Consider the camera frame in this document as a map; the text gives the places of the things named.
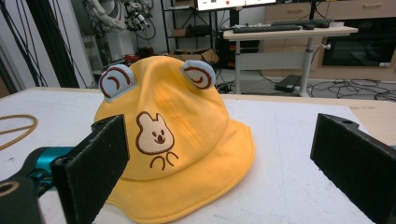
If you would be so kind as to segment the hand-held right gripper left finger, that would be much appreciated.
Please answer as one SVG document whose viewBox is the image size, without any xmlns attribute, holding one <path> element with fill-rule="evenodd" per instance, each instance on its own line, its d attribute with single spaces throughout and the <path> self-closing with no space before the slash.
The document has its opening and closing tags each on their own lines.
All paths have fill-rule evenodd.
<svg viewBox="0 0 396 224">
<path fill-rule="evenodd" d="M 92 125 L 92 133 L 50 164 L 67 224 L 92 224 L 129 160 L 124 117 Z"/>
</svg>

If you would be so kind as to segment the white height-adjustable desk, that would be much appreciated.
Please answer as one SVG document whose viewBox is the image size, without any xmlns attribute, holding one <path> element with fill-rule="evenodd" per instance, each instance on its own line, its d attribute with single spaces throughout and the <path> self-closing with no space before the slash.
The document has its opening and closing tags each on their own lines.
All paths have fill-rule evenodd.
<svg viewBox="0 0 396 224">
<path fill-rule="evenodd" d="M 223 38 L 235 42 L 235 93 L 240 94 L 240 72 L 249 70 L 301 69 L 300 86 L 295 88 L 299 96 L 307 97 L 307 81 L 309 78 L 311 60 L 314 54 L 314 39 L 316 37 L 346 36 L 357 33 L 358 29 L 347 26 L 314 28 L 313 30 L 264 32 L 235 34 L 233 31 L 223 33 Z M 276 40 L 306 38 L 304 51 L 294 52 L 257 52 L 242 53 L 242 41 Z"/>
</svg>

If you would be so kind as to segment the wooden cabinet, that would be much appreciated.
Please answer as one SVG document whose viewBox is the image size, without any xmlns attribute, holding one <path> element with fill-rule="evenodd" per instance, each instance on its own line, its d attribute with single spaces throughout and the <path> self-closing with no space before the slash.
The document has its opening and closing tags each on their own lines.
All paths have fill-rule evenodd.
<svg viewBox="0 0 396 224">
<path fill-rule="evenodd" d="M 392 18 L 396 17 L 396 0 L 345 0 L 319 2 L 315 18 L 328 18 L 344 23 L 344 20 Z M 318 38 L 317 43 L 327 43 L 327 38 Z M 326 66 L 323 57 L 326 49 L 321 49 L 313 60 L 312 78 L 368 78 L 382 81 L 396 81 L 396 50 L 389 67 L 375 66 Z"/>
</svg>

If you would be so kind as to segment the black computer tower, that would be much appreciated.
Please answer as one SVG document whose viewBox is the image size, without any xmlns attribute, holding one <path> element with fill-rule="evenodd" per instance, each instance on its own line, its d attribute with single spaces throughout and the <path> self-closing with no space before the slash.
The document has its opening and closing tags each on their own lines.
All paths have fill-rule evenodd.
<svg viewBox="0 0 396 224">
<path fill-rule="evenodd" d="M 249 40 L 240 42 L 241 53 L 256 53 L 259 51 L 259 40 Z M 217 33 L 216 51 L 219 56 L 219 64 L 222 69 L 235 68 L 236 42 L 223 37 L 223 32 Z"/>
</svg>

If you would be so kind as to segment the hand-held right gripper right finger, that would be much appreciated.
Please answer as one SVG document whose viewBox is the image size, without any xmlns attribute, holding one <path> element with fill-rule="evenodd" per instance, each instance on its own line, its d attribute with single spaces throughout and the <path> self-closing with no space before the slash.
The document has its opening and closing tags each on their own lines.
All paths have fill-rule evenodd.
<svg viewBox="0 0 396 224">
<path fill-rule="evenodd" d="M 318 114 L 310 159 L 375 224 L 396 224 L 396 149 L 354 121 Z"/>
</svg>

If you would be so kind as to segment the yellow bear-ear bucket hat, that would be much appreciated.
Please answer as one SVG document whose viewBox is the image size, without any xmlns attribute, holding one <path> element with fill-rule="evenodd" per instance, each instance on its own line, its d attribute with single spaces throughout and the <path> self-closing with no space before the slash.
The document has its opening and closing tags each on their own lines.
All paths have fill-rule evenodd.
<svg viewBox="0 0 396 224">
<path fill-rule="evenodd" d="M 248 173 L 251 130 L 231 119 L 203 61 L 152 56 L 100 76 L 96 119 L 123 115 L 130 159 L 107 198 L 142 224 L 176 220 L 215 201 Z"/>
</svg>

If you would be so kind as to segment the black box on floor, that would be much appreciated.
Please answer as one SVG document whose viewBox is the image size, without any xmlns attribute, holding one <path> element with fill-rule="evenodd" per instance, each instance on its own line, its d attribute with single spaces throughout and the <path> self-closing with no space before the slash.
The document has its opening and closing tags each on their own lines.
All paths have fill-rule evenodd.
<svg viewBox="0 0 396 224">
<path fill-rule="evenodd" d="M 297 75 L 289 75 L 275 84 L 277 91 L 293 92 L 296 87 L 300 86 L 301 77 Z"/>
</svg>

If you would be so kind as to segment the open cardboard box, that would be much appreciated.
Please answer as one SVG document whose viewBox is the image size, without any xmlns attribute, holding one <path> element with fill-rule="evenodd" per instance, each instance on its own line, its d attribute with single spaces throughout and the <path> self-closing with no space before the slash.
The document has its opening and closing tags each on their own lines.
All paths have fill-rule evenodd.
<svg viewBox="0 0 396 224">
<path fill-rule="evenodd" d="M 213 49 L 176 49 L 168 53 L 169 57 L 181 61 L 197 60 L 207 63 L 217 63 L 219 56 Z"/>
</svg>

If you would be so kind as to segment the tan rubber band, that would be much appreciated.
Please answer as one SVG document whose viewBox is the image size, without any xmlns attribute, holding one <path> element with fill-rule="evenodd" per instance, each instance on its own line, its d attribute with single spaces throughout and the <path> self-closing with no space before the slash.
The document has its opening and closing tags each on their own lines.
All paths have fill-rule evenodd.
<svg viewBox="0 0 396 224">
<path fill-rule="evenodd" d="M 7 120 L 7 119 L 29 119 L 31 121 L 30 124 L 17 127 L 14 129 L 9 129 L 9 130 L 4 130 L 0 132 L 0 135 L 8 134 L 8 133 L 15 133 L 15 132 L 20 132 L 24 131 L 24 133 L 21 133 L 19 136 L 15 137 L 14 139 L 0 145 L 0 150 L 3 150 L 7 147 L 11 147 L 15 145 L 16 143 L 20 142 L 23 138 L 31 134 L 35 128 L 37 127 L 38 120 L 35 116 L 28 115 L 28 114 L 16 114 L 16 115 L 8 115 L 8 116 L 3 116 L 0 117 L 0 121 L 2 120 Z"/>
</svg>

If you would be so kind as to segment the black metal shelf rack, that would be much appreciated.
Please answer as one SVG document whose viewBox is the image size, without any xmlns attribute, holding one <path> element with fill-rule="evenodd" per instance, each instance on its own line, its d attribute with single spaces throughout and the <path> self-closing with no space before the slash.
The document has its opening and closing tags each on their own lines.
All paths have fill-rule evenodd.
<svg viewBox="0 0 396 224">
<path fill-rule="evenodd" d="M 217 15 L 199 11 L 196 0 L 160 0 L 166 49 L 213 49 Z"/>
</svg>

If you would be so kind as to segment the black keyboard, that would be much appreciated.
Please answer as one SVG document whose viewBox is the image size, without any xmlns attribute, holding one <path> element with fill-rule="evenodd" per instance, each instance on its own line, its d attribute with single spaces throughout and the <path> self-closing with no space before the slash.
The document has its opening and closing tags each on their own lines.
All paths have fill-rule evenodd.
<svg viewBox="0 0 396 224">
<path fill-rule="evenodd" d="M 239 27 L 234 28 L 234 34 L 250 34 L 250 33 L 265 33 L 265 32 L 281 32 L 281 31 L 296 31 L 300 30 L 299 25 L 276 25 L 276 26 L 256 26 L 256 27 Z"/>
<path fill-rule="evenodd" d="M 313 19 L 313 20 L 297 20 L 297 21 L 273 21 L 272 25 L 313 25 L 316 28 L 329 28 L 333 19 Z"/>
</svg>

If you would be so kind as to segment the white table mat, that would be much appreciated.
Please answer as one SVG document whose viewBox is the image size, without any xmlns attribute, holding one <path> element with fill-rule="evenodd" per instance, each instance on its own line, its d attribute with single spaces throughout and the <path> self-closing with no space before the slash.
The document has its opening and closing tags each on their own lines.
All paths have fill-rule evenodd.
<svg viewBox="0 0 396 224">
<path fill-rule="evenodd" d="M 31 134 L 0 150 L 0 180 L 15 174 L 39 147 L 79 143 L 102 101 L 99 91 L 51 89 L 0 99 L 0 117 L 28 114 L 38 120 Z M 354 120 L 349 108 L 319 105 L 310 98 L 271 102 L 226 95 L 223 101 L 231 118 L 250 127 L 255 161 L 236 187 L 175 224 L 372 224 L 310 159 L 318 114 Z M 2 120 L 0 130 L 28 122 Z"/>
</svg>

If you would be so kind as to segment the computer monitor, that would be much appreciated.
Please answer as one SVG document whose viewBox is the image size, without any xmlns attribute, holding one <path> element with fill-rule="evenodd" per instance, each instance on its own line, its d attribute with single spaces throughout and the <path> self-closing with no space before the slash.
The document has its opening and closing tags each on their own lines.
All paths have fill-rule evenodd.
<svg viewBox="0 0 396 224">
<path fill-rule="evenodd" d="M 230 9 L 234 7 L 260 7 L 272 5 L 276 0 L 194 0 L 199 11 Z"/>
</svg>

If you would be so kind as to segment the black built-in oven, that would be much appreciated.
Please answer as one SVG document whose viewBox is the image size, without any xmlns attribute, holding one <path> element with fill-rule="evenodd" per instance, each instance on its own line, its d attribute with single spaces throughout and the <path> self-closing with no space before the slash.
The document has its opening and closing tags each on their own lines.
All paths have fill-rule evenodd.
<svg viewBox="0 0 396 224">
<path fill-rule="evenodd" d="M 396 17 L 344 20 L 358 32 L 327 38 L 331 45 L 323 57 L 326 66 L 389 67 L 396 50 Z"/>
</svg>

